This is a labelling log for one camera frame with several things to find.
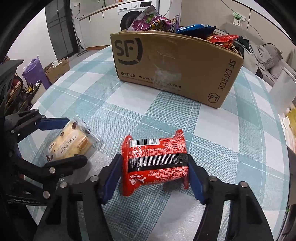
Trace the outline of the white wall power strip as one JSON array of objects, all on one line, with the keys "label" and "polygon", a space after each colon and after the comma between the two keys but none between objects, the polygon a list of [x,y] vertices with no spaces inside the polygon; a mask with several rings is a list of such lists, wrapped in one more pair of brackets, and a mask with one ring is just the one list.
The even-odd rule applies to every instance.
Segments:
[{"label": "white wall power strip", "polygon": [[245,16],[240,15],[240,13],[233,12],[233,24],[240,27],[241,22],[245,21]]}]

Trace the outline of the black glass door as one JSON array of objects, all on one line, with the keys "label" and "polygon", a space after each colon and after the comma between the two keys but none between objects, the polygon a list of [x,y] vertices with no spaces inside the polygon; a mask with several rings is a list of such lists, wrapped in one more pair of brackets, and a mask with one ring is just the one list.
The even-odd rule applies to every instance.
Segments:
[{"label": "black glass door", "polygon": [[47,28],[57,60],[78,52],[70,2],[53,0],[45,7]]}]

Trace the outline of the teal plaid tablecloth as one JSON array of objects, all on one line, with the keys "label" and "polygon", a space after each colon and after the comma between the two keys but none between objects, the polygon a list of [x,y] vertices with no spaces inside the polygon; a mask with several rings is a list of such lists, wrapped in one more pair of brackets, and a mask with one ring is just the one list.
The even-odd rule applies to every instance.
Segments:
[{"label": "teal plaid tablecloth", "polygon": [[65,182],[96,178],[122,154],[122,179],[103,206],[115,240],[193,239],[205,207],[189,186],[185,154],[212,179],[249,186],[278,238],[290,185],[287,146],[269,87],[249,70],[240,70],[215,109],[120,81],[107,47],[64,74],[34,107],[70,122],[22,140],[24,159],[43,166],[64,154],[88,157]]}]

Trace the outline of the purple plastic bag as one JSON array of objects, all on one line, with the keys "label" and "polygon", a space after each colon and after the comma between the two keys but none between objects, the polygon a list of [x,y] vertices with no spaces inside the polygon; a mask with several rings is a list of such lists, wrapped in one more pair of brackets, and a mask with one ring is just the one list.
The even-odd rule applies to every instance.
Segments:
[{"label": "purple plastic bag", "polygon": [[31,62],[23,68],[22,76],[28,84],[35,84],[37,81],[41,81],[46,90],[51,86],[41,65],[39,56],[32,59]]}]

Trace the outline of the blue snack bag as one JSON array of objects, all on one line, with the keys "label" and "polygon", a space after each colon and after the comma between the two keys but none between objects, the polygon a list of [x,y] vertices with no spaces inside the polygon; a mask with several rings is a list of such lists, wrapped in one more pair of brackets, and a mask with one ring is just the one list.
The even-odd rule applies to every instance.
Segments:
[{"label": "blue snack bag", "polygon": [[207,38],[216,30],[216,26],[210,26],[205,24],[194,24],[185,27],[179,27],[177,34],[186,35],[197,38]]}]

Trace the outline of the white washing machine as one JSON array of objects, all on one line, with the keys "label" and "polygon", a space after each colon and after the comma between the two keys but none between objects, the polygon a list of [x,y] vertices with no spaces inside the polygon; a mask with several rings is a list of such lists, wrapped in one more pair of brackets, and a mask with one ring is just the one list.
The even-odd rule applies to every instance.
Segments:
[{"label": "white washing machine", "polygon": [[150,6],[153,6],[157,11],[159,11],[159,0],[133,1],[118,5],[117,13],[121,16],[120,29],[128,29],[132,22]]}]

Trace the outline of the small floor cardboard box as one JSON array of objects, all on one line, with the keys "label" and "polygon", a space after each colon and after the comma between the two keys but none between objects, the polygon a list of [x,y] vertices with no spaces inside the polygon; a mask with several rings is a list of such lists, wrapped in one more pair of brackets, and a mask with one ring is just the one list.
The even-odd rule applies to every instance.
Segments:
[{"label": "small floor cardboard box", "polygon": [[62,75],[70,70],[69,58],[63,58],[61,61],[54,61],[44,68],[44,72],[51,84],[56,82]]}]

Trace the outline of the grey sofa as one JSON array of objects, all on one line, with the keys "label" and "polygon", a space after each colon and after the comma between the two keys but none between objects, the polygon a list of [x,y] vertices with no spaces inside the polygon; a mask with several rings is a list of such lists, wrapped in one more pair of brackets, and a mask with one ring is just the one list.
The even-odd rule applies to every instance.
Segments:
[{"label": "grey sofa", "polygon": [[250,47],[255,55],[255,58],[259,62],[259,68],[262,70],[263,73],[262,79],[270,86],[273,86],[276,83],[284,68],[287,68],[287,70],[290,73],[292,73],[293,76],[295,76],[295,70],[292,69],[288,65],[288,63],[286,63],[286,61],[284,61],[283,57],[281,61],[279,61],[279,63],[274,65],[271,69],[265,69],[264,62],[266,62],[270,58],[270,55],[267,52],[267,50],[263,47],[263,45],[266,44],[266,42],[260,40],[255,35],[231,23],[224,23],[220,27],[220,30],[229,35],[242,36],[244,39],[248,39],[250,41]]}]

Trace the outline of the red ramen noodle pack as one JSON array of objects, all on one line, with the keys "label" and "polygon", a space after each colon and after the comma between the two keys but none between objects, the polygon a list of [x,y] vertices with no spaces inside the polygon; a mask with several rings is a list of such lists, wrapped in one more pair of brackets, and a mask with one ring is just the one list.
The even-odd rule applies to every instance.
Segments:
[{"label": "red ramen noodle pack", "polygon": [[186,140],[182,130],[172,138],[135,140],[125,137],[122,152],[122,194],[131,196],[143,185],[183,180],[189,188],[189,167]]}]

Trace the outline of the purple candy bag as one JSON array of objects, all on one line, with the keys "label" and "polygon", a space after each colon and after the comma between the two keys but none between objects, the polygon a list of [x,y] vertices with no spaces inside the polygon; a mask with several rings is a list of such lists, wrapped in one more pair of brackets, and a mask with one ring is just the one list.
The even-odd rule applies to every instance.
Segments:
[{"label": "purple candy bag", "polygon": [[127,31],[163,31],[175,33],[179,28],[179,20],[179,14],[170,19],[160,15],[154,6],[149,6],[132,22],[127,28]]}]

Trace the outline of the red cone snack bag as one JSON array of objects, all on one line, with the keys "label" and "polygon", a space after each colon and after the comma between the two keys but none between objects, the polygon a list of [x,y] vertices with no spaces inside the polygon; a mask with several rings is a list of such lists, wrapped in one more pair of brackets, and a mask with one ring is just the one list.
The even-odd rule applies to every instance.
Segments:
[{"label": "red cone snack bag", "polygon": [[207,41],[220,45],[224,48],[232,48],[234,40],[238,39],[238,35],[211,35],[207,37]]}]

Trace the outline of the clear cookie bread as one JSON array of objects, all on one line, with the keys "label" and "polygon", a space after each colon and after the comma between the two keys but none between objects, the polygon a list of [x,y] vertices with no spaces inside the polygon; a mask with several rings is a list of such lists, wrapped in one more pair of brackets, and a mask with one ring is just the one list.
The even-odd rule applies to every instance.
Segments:
[{"label": "clear cookie bread", "polygon": [[48,162],[58,161],[78,155],[85,155],[91,146],[100,142],[99,136],[84,120],[75,116],[67,123],[49,144],[46,159]]}]

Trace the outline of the grey jacket on sofa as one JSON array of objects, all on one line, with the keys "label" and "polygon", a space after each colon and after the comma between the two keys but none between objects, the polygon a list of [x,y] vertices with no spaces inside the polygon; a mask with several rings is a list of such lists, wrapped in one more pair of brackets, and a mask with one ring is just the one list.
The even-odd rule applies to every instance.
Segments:
[{"label": "grey jacket on sofa", "polygon": [[255,55],[250,47],[250,41],[248,39],[244,39],[242,36],[239,36],[234,40],[233,45],[243,57],[243,67],[262,78],[263,73],[259,68],[259,62],[255,58]]}]

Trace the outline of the yellow plastic bag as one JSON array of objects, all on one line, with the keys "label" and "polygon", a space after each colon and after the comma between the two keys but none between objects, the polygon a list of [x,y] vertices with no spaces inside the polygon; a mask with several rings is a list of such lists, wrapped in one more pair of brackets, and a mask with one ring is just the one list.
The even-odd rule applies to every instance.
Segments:
[{"label": "yellow plastic bag", "polygon": [[296,109],[293,108],[290,110],[290,112],[287,114],[287,117],[290,121],[290,129],[293,133],[293,135],[296,137]]}]

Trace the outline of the brown SF cardboard box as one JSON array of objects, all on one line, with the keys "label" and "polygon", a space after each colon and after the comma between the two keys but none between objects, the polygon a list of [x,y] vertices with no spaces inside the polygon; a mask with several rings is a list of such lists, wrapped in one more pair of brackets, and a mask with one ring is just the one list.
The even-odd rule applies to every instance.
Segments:
[{"label": "brown SF cardboard box", "polygon": [[162,31],[110,36],[118,78],[220,108],[243,65],[234,51],[200,38]]}]

